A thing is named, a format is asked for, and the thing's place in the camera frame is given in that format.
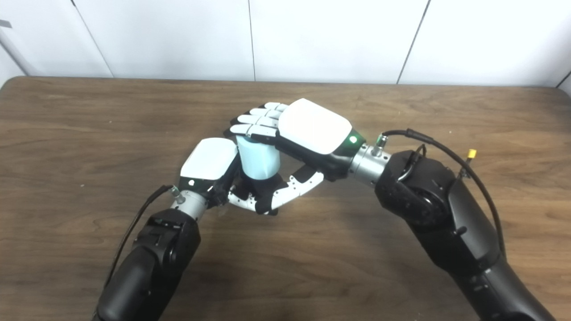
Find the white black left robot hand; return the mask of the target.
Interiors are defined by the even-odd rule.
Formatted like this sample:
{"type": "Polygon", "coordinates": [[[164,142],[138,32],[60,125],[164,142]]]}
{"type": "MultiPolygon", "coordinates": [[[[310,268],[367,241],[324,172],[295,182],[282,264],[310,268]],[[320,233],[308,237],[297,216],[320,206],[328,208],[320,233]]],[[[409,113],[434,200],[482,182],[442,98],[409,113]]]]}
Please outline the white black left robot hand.
{"type": "Polygon", "coordinates": [[[201,140],[180,170],[173,208],[199,221],[207,209],[227,203],[261,215],[275,216],[277,209],[257,210],[256,205],[282,183],[276,148],[250,138],[201,140]]]}

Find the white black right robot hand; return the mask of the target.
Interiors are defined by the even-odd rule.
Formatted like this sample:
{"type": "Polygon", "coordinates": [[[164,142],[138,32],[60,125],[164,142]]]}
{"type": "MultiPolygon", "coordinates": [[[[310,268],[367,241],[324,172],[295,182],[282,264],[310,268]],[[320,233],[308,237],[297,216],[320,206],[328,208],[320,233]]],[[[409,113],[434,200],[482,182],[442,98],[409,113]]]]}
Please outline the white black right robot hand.
{"type": "Polygon", "coordinates": [[[367,148],[349,120],[307,99],[253,108],[231,120],[224,136],[249,138],[302,162],[289,181],[278,179],[259,192],[246,191],[245,184],[232,187],[230,202],[258,214],[272,214],[324,180],[345,179],[357,154],[367,148]]]}

